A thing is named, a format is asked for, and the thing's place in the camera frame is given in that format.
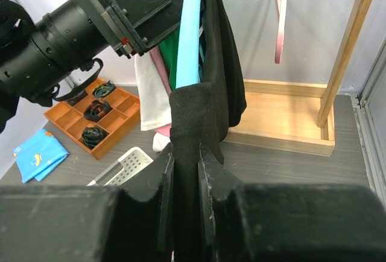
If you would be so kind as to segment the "light blue metal-hook hanger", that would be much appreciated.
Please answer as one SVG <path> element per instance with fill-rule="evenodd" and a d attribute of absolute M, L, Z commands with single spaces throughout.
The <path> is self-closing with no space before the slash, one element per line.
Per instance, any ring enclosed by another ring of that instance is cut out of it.
<path fill-rule="evenodd" d="M 198 54 L 201 0 L 183 0 L 177 54 L 176 87 L 199 81 Z"/>

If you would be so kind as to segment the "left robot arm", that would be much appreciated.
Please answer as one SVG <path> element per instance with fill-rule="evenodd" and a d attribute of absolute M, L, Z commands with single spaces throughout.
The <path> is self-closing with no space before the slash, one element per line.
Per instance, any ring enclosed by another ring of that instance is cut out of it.
<path fill-rule="evenodd" d="M 20 98 L 43 107 L 74 97 L 96 75 L 59 95 L 72 71 L 102 65 L 110 47 L 119 56 L 149 52 L 180 26 L 183 0 L 68 0 L 33 22 L 19 4 L 1 0 L 1 126 Z"/>

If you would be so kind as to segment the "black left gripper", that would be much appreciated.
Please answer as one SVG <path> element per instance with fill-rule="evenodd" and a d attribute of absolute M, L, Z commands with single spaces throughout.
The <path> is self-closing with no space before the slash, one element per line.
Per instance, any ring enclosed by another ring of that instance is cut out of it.
<path fill-rule="evenodd" d="M 88 25 L 80 39 L 95 56 L 107 47 L 119 56 L 143 55 L 179 28 L 183 0 L 73 0 Z"/>

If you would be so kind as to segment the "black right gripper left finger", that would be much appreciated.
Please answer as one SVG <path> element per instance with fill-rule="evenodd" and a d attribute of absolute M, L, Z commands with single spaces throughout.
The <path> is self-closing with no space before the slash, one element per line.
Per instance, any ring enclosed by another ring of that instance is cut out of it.
<path fill-rule="evenodd" d="M 120 186 L 1 187 L 2 261 L 170 261 L 168 145 Z"/>

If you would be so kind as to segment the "black t shirt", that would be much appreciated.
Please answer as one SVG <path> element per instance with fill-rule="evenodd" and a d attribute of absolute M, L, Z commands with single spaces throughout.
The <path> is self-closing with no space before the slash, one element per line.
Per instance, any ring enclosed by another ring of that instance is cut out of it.
<path fill-rule="evenodd" d="M 206 145 L 217 161 L 220 142 L 237 126 L 247 107 L 236 42 L 223 0 L 203 0 L 206 41 L 203 81 L 174 90 L 171 144 L 174 158 L 174 259 L 201 261 L 198 160 Z"/>

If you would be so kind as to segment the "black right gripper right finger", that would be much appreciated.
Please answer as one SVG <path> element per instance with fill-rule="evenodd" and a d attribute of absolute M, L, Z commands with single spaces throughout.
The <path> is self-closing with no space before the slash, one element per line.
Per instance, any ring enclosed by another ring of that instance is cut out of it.
<path fill-rule="evenodd" d="M 384 261 L 385 209 L 342 184 L 252 184 L 198 160 L 203 261 Z"/>

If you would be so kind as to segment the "pink plastic hanger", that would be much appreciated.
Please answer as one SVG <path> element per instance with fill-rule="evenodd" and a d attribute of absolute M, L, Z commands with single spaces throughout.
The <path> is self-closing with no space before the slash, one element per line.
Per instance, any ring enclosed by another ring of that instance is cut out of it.
<path fill-rule="evenodd" d="M 277 29 L 277 40 L 276 40 L 274 62 L 275 64 L 279 64 L 282 57 L 284 37 L 285 37 L 287 0 L 275 0 L 275 1 L 277 6 L 278 29 Z"/>

